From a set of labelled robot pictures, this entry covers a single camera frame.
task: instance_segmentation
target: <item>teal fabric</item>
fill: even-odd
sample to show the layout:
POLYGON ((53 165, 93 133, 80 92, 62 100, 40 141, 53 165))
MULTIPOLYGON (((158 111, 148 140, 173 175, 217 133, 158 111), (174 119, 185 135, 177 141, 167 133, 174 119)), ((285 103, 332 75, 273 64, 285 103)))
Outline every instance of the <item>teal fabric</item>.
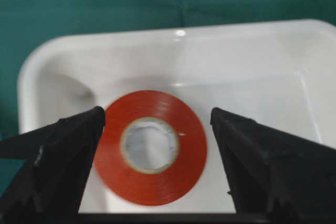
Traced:
POLYGON ((336 24, 336 0, 0 0, 0 132, 17 134, 17 75, 49 39, 302 18, 336 24))
POLYGON ((0 197, 10 185, 12 179, 24 163, 25 160, 23 159, 0 158, 0 197))

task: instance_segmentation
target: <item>tape roll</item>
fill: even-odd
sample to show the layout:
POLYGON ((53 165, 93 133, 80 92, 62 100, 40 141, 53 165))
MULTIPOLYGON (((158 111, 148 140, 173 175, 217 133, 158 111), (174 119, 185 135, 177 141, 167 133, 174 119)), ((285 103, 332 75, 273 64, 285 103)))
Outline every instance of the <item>tape roll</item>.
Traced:
POLYGON ((195 185, 206 155, 205 133, 196 114, 170 94, 144 90, 127 94, 107 108, 94 163, 117 195, 157 206, 179 199, 195 185), (141 127, 155 127, 166 135, 171 151, 168 164, 148 169, 131 162, 127 150, 135 143, 132 134, 141 127))

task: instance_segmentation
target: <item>white container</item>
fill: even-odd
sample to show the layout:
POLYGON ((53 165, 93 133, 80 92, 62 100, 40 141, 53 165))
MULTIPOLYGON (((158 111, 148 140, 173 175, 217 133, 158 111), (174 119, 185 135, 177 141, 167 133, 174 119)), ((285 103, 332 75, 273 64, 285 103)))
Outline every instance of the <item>white container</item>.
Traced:
POLYGON ((20 132, 136 90, 187 103, 206 131, 208 157, 194 188, 158 207, 129 203, 92 169, 81 211, 233 212, 213 136, 215 106, 336 147, 336 29, 317 20, 67 36, 26 60, 18 80, 20 132))

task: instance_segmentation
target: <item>red electrical tape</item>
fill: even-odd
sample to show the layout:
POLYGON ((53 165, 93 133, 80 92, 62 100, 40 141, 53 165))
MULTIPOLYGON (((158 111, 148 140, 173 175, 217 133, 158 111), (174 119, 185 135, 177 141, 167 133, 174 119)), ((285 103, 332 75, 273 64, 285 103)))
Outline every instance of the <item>red electrical tape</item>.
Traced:
POLYGON ((106 126, 94 163, 104 183, 117 195, 136 204, 157 206, 179 199, 195 185, 206 154, 205 133, 196 114, 170 94, 144 90, 127 94, 107 108, 106 126), (124 129, 134 120, 148 116, 168 123, 179 141, 174 163, 156 174, 133 169, 124 160, 120 147, 124 129))

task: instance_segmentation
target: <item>white plastic tray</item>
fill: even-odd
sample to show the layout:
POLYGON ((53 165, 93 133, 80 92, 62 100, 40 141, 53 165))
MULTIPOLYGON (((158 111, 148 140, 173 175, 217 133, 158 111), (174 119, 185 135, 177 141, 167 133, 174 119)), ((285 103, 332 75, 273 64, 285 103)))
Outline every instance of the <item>white plastic tray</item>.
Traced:
POLYGON ((92 169, 80 210, 232 212, 211 109, 336 147, 335 66, 336 29, 317 20, 61 37, 32 52, 20 72, 20 131, 96 104, 106 108, 132 91, 168 92, 204 125, 200 180, 175 202, 145 207, 117 197, 92 169))

